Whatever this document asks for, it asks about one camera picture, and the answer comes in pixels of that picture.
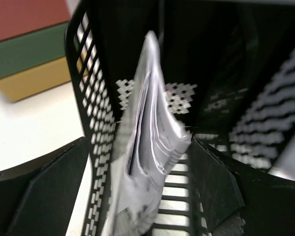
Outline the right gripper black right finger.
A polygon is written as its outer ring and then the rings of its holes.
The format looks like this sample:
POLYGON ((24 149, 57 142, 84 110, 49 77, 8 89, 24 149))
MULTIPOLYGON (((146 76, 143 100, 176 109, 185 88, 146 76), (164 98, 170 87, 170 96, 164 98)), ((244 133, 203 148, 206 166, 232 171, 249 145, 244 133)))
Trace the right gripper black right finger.
POLYGON ((276 177, 193 138, 191 172, 214 236, 295 236, 295 181, 276 177))

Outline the Canon safety instructions booklet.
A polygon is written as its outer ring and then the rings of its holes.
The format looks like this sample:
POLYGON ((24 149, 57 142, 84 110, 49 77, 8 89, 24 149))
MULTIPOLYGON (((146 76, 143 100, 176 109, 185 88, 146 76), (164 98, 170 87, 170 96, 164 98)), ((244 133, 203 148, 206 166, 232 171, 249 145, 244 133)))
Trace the Canon safety instructions booklet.
POLYGON ((168 109, 160 49, 149 31, 115 136, 111 205, 104 236, 141 236, 155 221, 167 175, 187 151, 191 133, 168 109))

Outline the green drawer box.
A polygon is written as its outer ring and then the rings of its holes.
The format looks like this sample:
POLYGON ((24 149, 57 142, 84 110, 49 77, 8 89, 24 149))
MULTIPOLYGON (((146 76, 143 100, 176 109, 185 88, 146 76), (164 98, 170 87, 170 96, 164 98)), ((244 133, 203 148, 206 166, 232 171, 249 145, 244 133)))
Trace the green drawer box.
POLYGON ((67 23, 0 42, 0 78, 64 56, 67 23))

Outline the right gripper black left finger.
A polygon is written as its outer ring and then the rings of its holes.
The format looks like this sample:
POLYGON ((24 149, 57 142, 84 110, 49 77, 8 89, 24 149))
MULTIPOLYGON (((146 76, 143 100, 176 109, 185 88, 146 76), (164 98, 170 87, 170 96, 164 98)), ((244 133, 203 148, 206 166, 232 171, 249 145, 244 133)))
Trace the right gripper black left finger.
POLYGON ((65 235, 88 155, 80 137, 0 171, 0 236, 65 235))

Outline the yellow bottom drawer box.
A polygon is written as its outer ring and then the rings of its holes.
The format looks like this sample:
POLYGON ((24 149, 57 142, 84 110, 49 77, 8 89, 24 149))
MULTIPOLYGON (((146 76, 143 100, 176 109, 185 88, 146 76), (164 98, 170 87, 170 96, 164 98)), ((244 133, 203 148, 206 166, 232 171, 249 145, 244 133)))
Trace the yellow bottom drawer box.
POLYGON ((66 57, 0 79, 0 92, 17 102, 71 81, 66 57))

